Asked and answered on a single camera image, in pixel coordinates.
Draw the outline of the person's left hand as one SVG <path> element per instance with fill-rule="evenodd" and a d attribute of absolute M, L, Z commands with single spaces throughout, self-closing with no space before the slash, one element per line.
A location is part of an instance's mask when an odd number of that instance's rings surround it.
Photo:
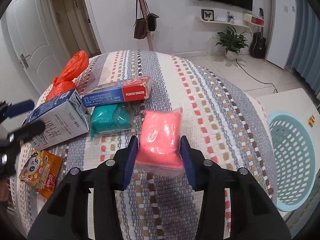
<path fill-rule="evenodd" d="M 0 202 L 7 202 L 10 196 L 8 180 L 0 180 Z"/>

